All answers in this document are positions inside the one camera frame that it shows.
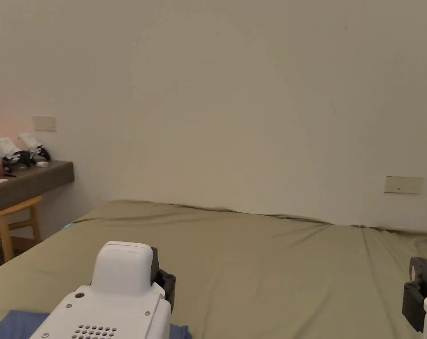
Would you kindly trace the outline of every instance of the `wrinkle in sheet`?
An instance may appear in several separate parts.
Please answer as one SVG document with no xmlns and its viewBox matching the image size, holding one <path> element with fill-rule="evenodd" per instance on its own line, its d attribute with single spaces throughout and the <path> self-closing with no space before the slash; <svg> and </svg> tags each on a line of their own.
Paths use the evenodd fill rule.
<svg viewBox="0 0 427 339">
<path fill-rule="evenodd" d="M 393 250 L 390 247 L 390 244 L 388 244 L 386 241 L 383 241 L 383 237 L 381 237 L 380 233 L 377 234 L 378 241 L 382 244 L 382 247 L 388 252 L 390 258 L 395 263 L 395 266 L 398 268 L 401 277 L 404 277 L 406 275 L 406 265 L 402 266 L 400 261 L 397 260 L 397 256 L 393 253 Z"/>
<path fill-rule="evenodd" d="M 319 234 L 320 232 L 324 232 L 325 230 L 327 230 L 331 225 L 322 225 L 322 226 L 318 226 L 318 229 L 313 230 L 312 232 L 310 232 L 309 234 L 307 234 L 305 237 L 300 238 L 295 240 L 294 242 L 288 244 L 286 246 L 287 249 L 292 249 L 293 247 L 297 246 L 297 245 L 302 245 L 305 241 L 307 241 L 308 239 L 314 237 L 316 234 Z"/>
<path fill-rule="evenodd" d="M 363 243 L 364 243 L 364 248 L 366 250 L 366 260 L 367 260 L 367 265 L 368 265 L 368 269 L 371 275 L 371 280 L 373 282 L 373 285 L 375 286 L 375 289 L 377 291 L 377 294 L 379 296 L 379 299 L 382 303 L 383 309 L 384 309 L 384 313 L 386 315 L 386 320 L 389 324 L 390 327 L 390 333 L 391 333 L 391 338 L 393 339 L 397 339 L 397 327 L 396 324 L 394 323 L 393 318 L 390 316 L 390 309 L 389 306 L 386 304 L 386 301 L 383 298 L 383 293 L 382 293 L 382 288 L 378 282 L 378 277 L 376 275 L 374 266 L 372 265 L 372 259 L 371 259 L 371 254 L 370 254 L 370 250 L 369 250 L 369 246 L 366 240 L 366 235 L 365 235 L 365 230 L 364 228 L 361 228 L 361 234 L 362 234 L 362 238 L 363 238 Z"/>
<path fill-rule="evenodd" d="M 214 294 L 215 291 L 217 290 L 218 286 L 220 285 L 220 282 L 222 280 L 222 276 L 223 276 L 223 270 L 220 270 L 215 278 L 215 281 L 212 285 L 212 287 L 210 288 L 209 292 L 208 292 L 208 296 L 207 296 L 207 305 L 206 305 L 206 314 L 204 315 L 204 323 L 202 325 L 202 333 L 201 333 L 201 339 L 204 339 L 206 336 L 206 332 L 208 329 L 208 324 L 209 324 L 209 317 L 210 317 L 210 312 L 212 311 L 212 301 L 214 298 Z"/>
<path fill-rule="evenodd" d="M 302 339 L 307 338 L 306 331 L 310 326 L 313 326 L 315 321 L 318 319 L 319 315 L 322 313 L 326 304 L 330 300 L 331 290 L 328 288 L 325 290 L 323 297 L 319 300 L 319 303 L 315 306 L 315 308 L 311 311 L 309 317 L 307 317 L 303 323 L 296 329 L 295 333 L 291 337 L 291 339 Z"/>
</svg>

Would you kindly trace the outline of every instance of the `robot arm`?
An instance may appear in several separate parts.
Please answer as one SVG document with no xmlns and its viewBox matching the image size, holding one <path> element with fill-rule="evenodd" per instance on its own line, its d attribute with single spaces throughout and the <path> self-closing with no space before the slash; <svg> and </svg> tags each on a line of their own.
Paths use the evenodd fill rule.
<svg viewBox="0 0 427 339">
<path fill-rule="evenodd" d="M 67 295 L 31 339 L 169 339 L 176 278 L 157 249 L 115 242 L 100 250 L 92 283 Z"/>
<path fill-rule="evenodd" d="M 411 282 L 405 284 L 403 291 L 402 314 L 427 339 L 427 259 L 411 258 L 409 276 Z"/>
</svg>

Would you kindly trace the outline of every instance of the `wall plate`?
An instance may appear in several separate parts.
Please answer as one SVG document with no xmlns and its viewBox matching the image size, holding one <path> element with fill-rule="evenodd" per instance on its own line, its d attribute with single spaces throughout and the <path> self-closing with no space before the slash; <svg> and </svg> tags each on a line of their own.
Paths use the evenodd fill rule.
<svg viewBox="0 0 427 339">
<path fill-rule="evenodd" d="M 423 186 L 423 177 L 386 177 L 385 193 L 420 194 Z"/>
</svg>

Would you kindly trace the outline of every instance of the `chair leg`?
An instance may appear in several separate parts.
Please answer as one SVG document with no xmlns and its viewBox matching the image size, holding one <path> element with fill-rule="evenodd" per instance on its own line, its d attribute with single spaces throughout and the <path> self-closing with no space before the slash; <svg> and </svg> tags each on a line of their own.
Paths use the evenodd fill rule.
<svg viewBox="0 0 427 339">
<path fill-rule="evenodd" d="M 6 216 L 0 216 L 0 241 L 2 242 L 5 262 L 10 261 L 14 257 L 14 252 Z"/>
<path fill-rule="evenodd" d="M 31 228 L 33 229 L 34 243 L 38 245 L 40 242 L 42 242 L 42 240 L 40 224 L 38 222 L 37 208 L 35 206 L 30 206 L 30 224 Z"/>
</svg>

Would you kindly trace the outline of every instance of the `blue cloth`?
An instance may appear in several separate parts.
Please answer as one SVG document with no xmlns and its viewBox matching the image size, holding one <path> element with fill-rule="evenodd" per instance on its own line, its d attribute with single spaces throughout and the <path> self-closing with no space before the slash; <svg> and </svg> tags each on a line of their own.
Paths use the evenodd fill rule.
<svg viewBox="0 0 427 339">
<path fill-rule="evenodd" d="M 29 339 L 49 314 L 11 310 L 0 321 L 0 339 Z M 170 325 L 170 339 L 192 339 L 188 326 Z"/>
</svg>

